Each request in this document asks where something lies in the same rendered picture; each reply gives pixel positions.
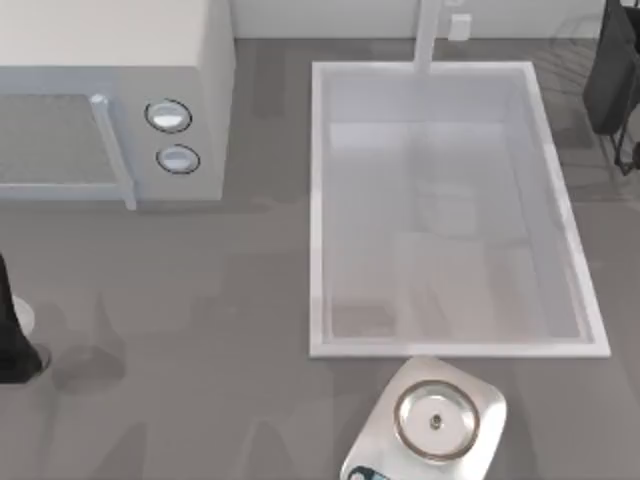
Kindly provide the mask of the tall white tap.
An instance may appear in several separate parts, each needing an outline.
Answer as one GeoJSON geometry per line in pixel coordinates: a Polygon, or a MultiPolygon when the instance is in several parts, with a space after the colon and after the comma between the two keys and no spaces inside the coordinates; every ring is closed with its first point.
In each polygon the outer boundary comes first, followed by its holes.
{"type": "Polygon", "coordinates": [[[419,75],[427,75],[440,17],[442,0],[419,0],[413,66],[419,75]]]}

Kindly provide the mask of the white sink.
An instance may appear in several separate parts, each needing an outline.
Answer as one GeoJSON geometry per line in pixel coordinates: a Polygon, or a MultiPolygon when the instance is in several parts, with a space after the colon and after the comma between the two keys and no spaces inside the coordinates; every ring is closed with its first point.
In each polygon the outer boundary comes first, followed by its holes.
{"type": "Polygon", "coordinates": [[[313,357],[611,353],[534,66],[316,62],[313,357]]]}

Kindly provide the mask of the white wall socket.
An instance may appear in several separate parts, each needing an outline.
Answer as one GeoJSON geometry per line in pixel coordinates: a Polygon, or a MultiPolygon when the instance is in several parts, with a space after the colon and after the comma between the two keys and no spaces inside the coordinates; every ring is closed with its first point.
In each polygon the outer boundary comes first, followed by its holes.
{"type": "Polygon", "coordinates": [[[471,14],[452,14],[447,38],[452,42],[467,41],[471,37],[471,29],[471,14]]]}

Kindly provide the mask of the silver kitchen scale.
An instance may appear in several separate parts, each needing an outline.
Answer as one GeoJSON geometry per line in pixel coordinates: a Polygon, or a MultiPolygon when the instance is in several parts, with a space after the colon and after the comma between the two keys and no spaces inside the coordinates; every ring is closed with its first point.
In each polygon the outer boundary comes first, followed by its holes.
{"type": "Polygon", "coordinates": [[[507,418],[493,385],[417,356],[390,379],[339,480],[485,480],[507,418]]]}

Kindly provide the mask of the small microwave knob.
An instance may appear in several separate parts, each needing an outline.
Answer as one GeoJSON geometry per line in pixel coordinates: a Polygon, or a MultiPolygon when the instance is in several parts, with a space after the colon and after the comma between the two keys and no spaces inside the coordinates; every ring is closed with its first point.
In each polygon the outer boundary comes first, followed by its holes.
{"type": "Polygon", "coordinates": [[[175,144],[156,152],[156,163],[172,175],[189,175],[200,166],[200,156],[188,146],[175,144]]]}

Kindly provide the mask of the pale microwave oven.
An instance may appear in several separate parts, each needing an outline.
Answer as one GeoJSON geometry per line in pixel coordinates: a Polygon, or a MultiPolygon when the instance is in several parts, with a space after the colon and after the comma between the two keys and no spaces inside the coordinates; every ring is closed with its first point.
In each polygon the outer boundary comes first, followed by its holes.
{"type": "Polygon", "coordinates": [[[229,0],[0,0],[0,200],[124,203],[96,93],[109,98],[137,207],[219,200],[235,66],[229,0]],[[146,105],[162,99],[189,108],[187,130],[147,123],[146,105]],[[175,144],[198,153],[195,172],[156,163],[175,144]]]}

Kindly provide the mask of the large microwave knob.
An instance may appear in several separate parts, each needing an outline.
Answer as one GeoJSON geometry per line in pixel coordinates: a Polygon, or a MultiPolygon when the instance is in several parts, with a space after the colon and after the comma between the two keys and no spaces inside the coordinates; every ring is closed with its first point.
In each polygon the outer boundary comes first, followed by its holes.
{"type": "Polygon", "coordinates": [[[189,108],[178,100],[162,99],[150,102],[144,109],[147,123],[157,131],[176,134],[187,130],[193,116],[189,108]]]}

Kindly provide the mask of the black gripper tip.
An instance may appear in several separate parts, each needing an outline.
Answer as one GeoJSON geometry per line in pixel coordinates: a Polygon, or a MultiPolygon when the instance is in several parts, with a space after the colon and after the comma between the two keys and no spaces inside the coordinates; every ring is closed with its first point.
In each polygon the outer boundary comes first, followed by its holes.
{"type": "Polygon", "coordinates": [[[0,253],[0,384],[25,384],[42,371],[42,359],[19,324],[6,263],[0,253]]]}

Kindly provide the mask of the black chair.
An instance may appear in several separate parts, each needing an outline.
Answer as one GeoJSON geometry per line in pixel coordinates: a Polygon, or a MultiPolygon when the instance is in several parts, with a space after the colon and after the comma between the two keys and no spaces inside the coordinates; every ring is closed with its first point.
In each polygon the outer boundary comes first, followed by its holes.
{"type": "Polygon", "coordinates": [[[622,157],[629,121],[640,106],[640,0],[605,0],[582,99],[592,131],[609,138],[621,174],[640,172],[640,140],[630,160],[622,157]]]}

